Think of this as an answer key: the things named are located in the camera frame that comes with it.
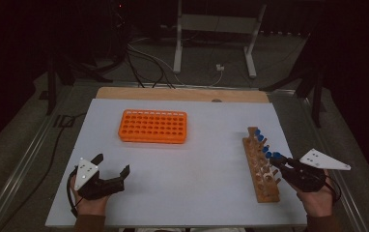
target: cable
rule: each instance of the cable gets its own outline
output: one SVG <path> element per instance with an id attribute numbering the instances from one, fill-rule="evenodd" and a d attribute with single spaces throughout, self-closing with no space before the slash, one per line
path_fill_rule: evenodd
<path id="1" fill-rule="evenodd" d="M 128 65 L 130 66 L 130 69 L 133 72 L 134 77 L 136 78 L 138 87 L 140 85 L 142 88 L 145 88 L 145 86 L 143 85 L 142 81 L 139 79 L 139 76 L 141 76 L 141 75 L 138 73 L 137 69 L 132 65 L 132 62 L 131 62 L 130 57 L 129 57 L 129 54 L 127 55 L 127 62 L 128 62 Z"/>
<path id="2" fill-rule="evenodd" d="M 59 131 L 59 133 L 57 135 L 57 138 L 55 140 L 55 145 L 54 145 L 54 148 L 53 148 L 52 153 L 51 153 L 51 159 L 50 159 L 50 162 L 49 162 L 49 166 L 46 169 L 45 173 L 43 174 L 43 177 L 40 179 L 40 181 L 37 183 L 37 185 L 33 188 L 33 190 L 28 194 L 28 196 L 25 197 L 25 199 L 21 202 L 21 204 L 19 204 L 19 206 L 16 207 L 16 209 L 10 214 L 10 216 L 2 223 L 2 225 L 0 226 L 0 231 L 2 231 L 5 228 L 5 226 L 11 221 L 11 219 L 13 219 L 13 217 L 16 215 L 16 213 L 18 213 L 18 211 L 28 202 L 28 200 L 34 195 L 34 193 L 38 190 L 40 185 L 45 180 L 46 176 L 48 175 L 49 171 L 51 170 L 52 164 L 53 164 L 54 159 L 55 159 L 55 154 L 56 154 L 56 150 L 57 150 L 57 147 L 58 147 L 59 139 L 61 138 L 61 135 L 64 132 L 65 128 L 67 126 L 72 125 L 76 118 L 78 118 L 80 116 L 83 116 L 83 115 L 86 115 L 86 113 L 82 113 L 82 114 L 79 114 L 79 115 L 76 115 L 76 116 L 68 116 L 68 117 L 71 117 L 71 118 L 61 128 L 61 130 Z"/>
<path id="3" fill-rule="evenodd" d="M 154 59 L 156 59 L 156 60 L 158 60 L 158 61 L 160 61 L 162 64 L 164 64 L 167 68 L 169 68 L 169 70 L 172 72 L 172 74 L 175 76 L 175 78 L 176 78 L 176 80 L 180 83 L 180 84 L 182 84 L 183 86 L 186 86 L 186 84 L 184 84 L 184 83 L 182 83 L 179 79 L 178 79 L 178 77 L 176 76 L 176 74 L 174 73 L 174 71 L 173 71 L 173 68 L 172 67 L 170 67 L 166 62 L 164 62 L 163 60 L 161 60 L 161 59 L 159 59 L 159 58 L 157 58 L 157 57 L 155 57 L 155 56 L 153 56 L 153 55 L 150 55 L 150 54 L 147 54 L 147 53 L 145 53 L 145 52 L 142 52 L 142 51 L 139 51 L 139 50 L 137 50 L 137 49 L 135 49 L 133 46 L 131 46 L 129 43 L 128 43 L 128 47 L 130 47 L 132 50 L 134 50 L 134 51 L 137 51 L 137 52 L 139 52 L 139 53 L 141 53 L 141 54 L 144 54 L 144 55 L 147 55 L 147 56 L 149 56 L 149 57 L 152 57 L 152 58 L 154 58 Z"/>
<path id="4" fill-rule="evenodd" d="M 338 185 L 338 183 L 334 179 L 332 179 L 330 176 L 327 176 L 327 175 L 326 175 L 326 177 L 328 177 L 334 183 L 334 185 L 338 187 L 338 190 L 339 190 L 339 192 L 337 194 L 335 189 L 329 183 L 326 182 L 326 187 L 329 188 L 329 190 L 331 190 L 334 194 L 334 198 L 333 198 L 333 204 L 334 204 L 335 202 L 337 202 L 341 198 L 342 191 L 341 191 L 340 186 Z"/>
<path id="5" fill-rule="evenodd" d="M 257 71 L 257 73 L 259 73 L 259 72 L 261 72 L 261 71 L 264 71 L 264 70 L 266 70 L 266 69 L 269 69 L 269 68 L 271 68 L 272 66 L 274 66 L 274 65 L 277 65 L 277 64 L 279 64 L 279 63 L 281 63 L 281 62 L 283 62 L 283 61 L 285 61 L 285 60 L 287 60 L 297 49 L 298 49 L 298 47 L 302 44 L 302 42 L 304 42 L 305 41 L 305 39 L 301 39 L 301 41 L 296 45 L 296 47 L 292 50 L 292 51 L 290 51 L 290 53 L 288 53 L 288 55 L 286 56 L 286 57 L 284 57 L 283 59 L 281 59 L 281 60 L 279 60 L 279 61 L 277 61 L 277 62 L 275 62 L 275 63 L 273 63 L 273 64 L 271 64 L 271 65 L 268 65 L 268 66 L 266 66 L 266 67 L 264 67 L 264 68 L 262 68 L 262 69 L 260 69 L 260 70 L 258 70 Z"/>
<path id="6" fill-rule="evenodd" d="M 160 65 L 160 63 L 153 57 L 147 55 L 147 54 L 144 54 L 144 53 L 141 53 L 141 52 L 138 52 L 136 50 L 132 50 L 132 49 L 128 49 L 128 51 L 130 52 L 134 52 L 134 53 L 138 53 L 142 56 L 137 56 L 137 55 L 133 55 L 133 54 L 130 54 L 131 56 L 134 56 L 134 57 L 137 57 L 137 58 L 140 58 L 140 59 L 145 59 L 145 60 L 148 60 L 148 61 L 151 61 L 153 62 L 154 64 L 156 64 L 158 66 L 158 68 L 160 69 L 160 72 L 161 72 L 161 76 L 160 78 L 154 83 L 154 85 L 152 86 L 152 88 L 155 88 L 156 85 L 163 79 L 163 77 L 165 78 L 166 80 L 166 85 L 169 87 L 169 88 L 175 88 L 172 83 L 170 83 L 169 79 L 167 78 L 167 75 L 166 75 L 166 72 L 164 71 L 163 67 Z"/>

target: sleeve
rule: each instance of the sleeve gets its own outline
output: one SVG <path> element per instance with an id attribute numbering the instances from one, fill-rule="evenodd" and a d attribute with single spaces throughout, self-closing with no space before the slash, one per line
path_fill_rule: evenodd
<path id="1" fill-rule="evenodd" d="M 307 216 L 308 232 L 339 232 L 341 225 L 334 215 L 327 217 Z"/>
<path id="2" fill-rule="evenodd" d="M 78 215 L 74 232 L 102 232 L 105 225 L 105 216 Z"/>

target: metal frame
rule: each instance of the metal frame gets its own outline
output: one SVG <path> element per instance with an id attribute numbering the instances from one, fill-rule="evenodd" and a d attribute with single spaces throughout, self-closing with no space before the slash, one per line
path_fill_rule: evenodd
<path id="1" fill-rule="evenodd" d="M 261 22 L 266 11 L 266 6 L 263 4 L 256 18 L 252 17 L 230 17 L 230 16 L 213 16 L 213 15 L 196 15 L 182 13 L 182 0 L 178 0 L 178 23 L 177 23 L 177 38 L 175 61 L 173 64 L 173 72 L 178 74 L 182 68 L 182 31 L 197 30 L 197 31 L 213 31 L 213 32 L 231 32 L 231 33 L 251 33 L 251 41 L 248 46 L 245 46 L 244 57 L 245 64 L 248 69 L 248 76 L 254 78 L 257 76 L 254 66 L 253 57 L 251 55 L 257 36 L 260 31 Z"/>

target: dark background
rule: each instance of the dark background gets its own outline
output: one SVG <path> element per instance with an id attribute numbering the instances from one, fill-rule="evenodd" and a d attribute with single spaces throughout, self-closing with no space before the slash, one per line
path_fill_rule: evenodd
<path id="1" fill-rule="evenodd" d="M 134 24 L 144 35 L 158 38 L 160 24 L 172 26 L 176 23 L 177 5 L 174 2 L 132 0 L 129 2 L 128 10 L 121 14 L 124 14 L 127 23 Z M 218 2 L 217 5 L 210 4 L 217 6 L 217 9 L 211 9 L 212 13 L 223 14 L 223 6 L 231 8 L 228 6 L 231 1 Z M 286 15 L 284 18 L 289 18 L 293 22 L 295 20 L 295 25 L 303 21 L 314 21 L 314 17 L 299 19 L 298 16 L 304 14 L 300 14 L 298 8 L 282 8 L 284 11 L 281 11 L 275 3 L 272 9 L 267 11 L 262 28 L 266 30 L 265 34 L 271 30 L 284 33 L 289 30 L 291 33 L 299 33 L 301 30 L 303 36 L 307 36 L 311 31 L 311 36 L 296 65 L 326 65 L 325 87 L 330 89 L 336 105 L 369 162 L 369 1 L 293 2 L 299 3 L 302 7 L 307 6 L 308 2 L 313 2 L 318 4 L 319 9 L 324 10 L 323 14 L 320 14 L 320 11 L 306 12 L 318 18 L 318 24 L 311 24 L 317 25 L 315 28 L 311 25 L 300 25 L 299 29 L 293 29 L 280 22 L 286 20 L 266 18 Z M 89 22 L 94 22 L 87 20 L 87 24 L 81 21 L 90 18 L 84 11 L 94 9 L 95 6 L 93 8 L 90 5 L 93 3 L 80 1 L 80 9 L 77 11 L 72 1 L 64 3 L 57 0 L 0 0 L 0 131 L 34 94 L 32 81 L 46 71 L 47 56 L 44 43 L 46 38 L 50 38 L 55 45 L 81 62 L 92 62 L 94 53 L 103 50 L 103 47 L 95 47 L 95 44 L 106 38 L 96 36 L 98 31 L 86 30 L 92 28 Z M 204 9 L 208 2 L 188 3 L 189 5 L 184 7 L 186 11 Z M 97 10 L 93 12 L 94 15 L 104 14 L 100 4 Z M 236 12 L 242 15 L 250 14 L 246 11 Z M 98 19 L 98 24 L 103 24 L 108 19 L 95 18 Z M 106 29 L 100 31 L 103 35 L 111 36 L 106 33 Z"/>

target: blue test tube cap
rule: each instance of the blue test tube cap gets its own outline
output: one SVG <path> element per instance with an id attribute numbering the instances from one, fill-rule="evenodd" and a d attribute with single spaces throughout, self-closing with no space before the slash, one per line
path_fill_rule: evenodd
<path id="1" fill-rule="evenodd" d="M 254 134 L 255 134 L 256 136 L 260 135 L 260 133 L 261 133 L 261 131 L 260 131 L 259 129 L 257 129 L 256 131 L 254 131 Z"/>
<path id="2" fill-rule="evenodd" d="M 280 154 L 279 152 L 274 152 L 274 153 L 273 153 L 273 155 L 274 155 L 274 157 L 275 157 L 276 159 L 281 158 L 281 154 Z"/>
<path id="3" fill-rule="evenodd" d="M 272 153 L 271 153 L 271 152 L 266 152 L 266 158 L 267 158 L 267 159 L 270 159 L 270 158 L 271 158 L 271 155 L 272 155 Z"/>

